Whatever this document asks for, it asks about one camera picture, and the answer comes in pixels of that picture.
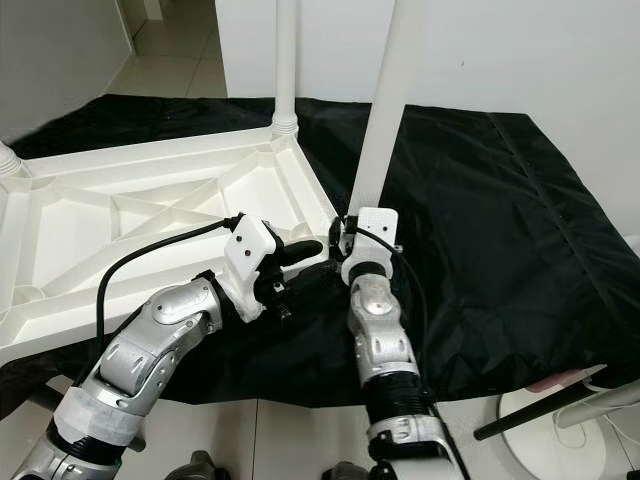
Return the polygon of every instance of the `white pole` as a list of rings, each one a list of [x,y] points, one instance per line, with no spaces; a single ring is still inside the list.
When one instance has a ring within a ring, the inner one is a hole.
[[[554,413],[558,427],[568,428],[640,402],[640,380],[599,393]]]
[[[296,35],[298,0],[278,0],[276,5],[276,110],[273,133],[298,132],[296,117]]]
[[[424,43],[427,0],[396,0],[362,145],[349,214],[377,207]]]
[[[0,142],[0,178],[17,174],[22,167],[22,160],[13,150]]]

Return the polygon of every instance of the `white floor tile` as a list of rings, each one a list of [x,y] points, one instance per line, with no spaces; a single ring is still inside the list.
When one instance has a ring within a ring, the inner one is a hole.
[[[214,0],[171,0],[163,9],[164,21],[169,24],[184,23],[196,26],[207,25],[217,29]]]
[[[260,400],[254,478],[315,480],[341,460],[371,468],[368,426],[364,407],[308,409]]]
[[[71,381],[48,382],[64,392]],[[147,448],[127,450],[118,480],[162,479],[189,462],[195,450],[206,450],[233,480],[251,480],[256,427],[256,400],[187,405],[159,400],[145,423]],[[0,422],[0,479],[15,472],[45,431],[51,412],[25,402]]]
[[[206,22],[148,21],[134,38],[136,53],[199,59],[211,30]]]
[[[220,37],[217,32],[213,32],[207,40],[207,46],[204,49],[202,58],[205,60],[222,61],[222,48],[220,47]]]
[[[189,98],[224,98],[227,87],[219,60],[201,60],[187,92]]]
[[[147,417],[147,448],[127,450],[118,480],[165,478],[188,463],[194,450],[208,451],[234,480],[251,480],[256,406],[255,400],[213,405],[159,401]]]
[[[139,56],[123,68],[109,93],[184,97],[197,65],[193,58]]]
[[[51,412],[25,402],[0,422],[0,479],[11,478],[51,420]]]

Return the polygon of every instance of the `pink object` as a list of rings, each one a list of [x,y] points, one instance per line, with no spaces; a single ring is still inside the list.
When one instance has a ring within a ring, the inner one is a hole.
[[[556,385],[569,380],[571,377],[575,376],[580,372],[582,372],[582,370],[567,370],[566,372],[563,372],[563,373],[556,373],[555,375],[551,375],[550,377],[547,377],[544,380],[540,380],[539,382],[534,383],[533,385],[529,385],[527,387],[527,390],[533,393],[543,392],[548,388],[555,387]]]

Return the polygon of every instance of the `black ribbed joint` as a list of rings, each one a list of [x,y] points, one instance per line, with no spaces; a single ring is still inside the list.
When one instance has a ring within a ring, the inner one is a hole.
[[[52,421],[47,428],[47,436],[60,450],[80,460],[97,465],[117,465],[126,447],[110,445],[93,437],[84,437],[77,442],[69,443],[58,433]]]
[[[415,373],[373,377],[364,385],[363,393],[371,425],[404,415],[429,415],[429,397]]]

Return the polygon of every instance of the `black cable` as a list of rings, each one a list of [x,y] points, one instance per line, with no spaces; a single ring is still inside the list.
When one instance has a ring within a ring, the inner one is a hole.
[[[131,322],[133,322],[133,319],[134,319],[134,318],[136,318],[138,315],[140,315],[140,313],[142,313],[142,307],[143,307],[143,306],[144,306],[144,305],[140,305],[138,308],[136,308],[136,309],[131,313],[131,315],[129,315],[129,316],[127,317],[127,319],[126,319],[124,322],[122,322],[118,328],[116,328],[116,329],[114,330],[114,332],[111,334],[111,338],[116,338],[118,335],[120,335],[120,332],[122,332],[122,330],[124,330],[125,328],[127,328],[127,327],[129,326],[129,324],[130,324]]]
[[[100,284],[98,285],[98,295],[96,298],[96,351],[93,362],[90,363],[93,364],[98,361],[106,347],[104,333],[104,298],[107,292],[107,286],[109,285],[109,280],[111,280],[111,277],[118,271],[118,269],[131,262],[132,260],[141,257],[142,255],[146,255],[147,253],[153,252],[154,250],[158,250],[162,247],[166,247],[167,245],[181,242],[183,240],[188,240],[190,238],[197,237],[198,235],[212,232],[214,230],[217,230],[218,228],[235,228],[240,218],[241,215],[233,218],[225,218],[224,220],[220,220],[210,225],[205,225],[204,227],[196,228],[195,230],[191,230],[190,232],[180,233],[178,235],[174,235],[173,237],[159,240],[150,245],[146,245],[136,250],[135,252],[130,253],[129,255],[122,257],[116,263],[111,265],[111,267],[109,267],[109,269],[102,276]]]

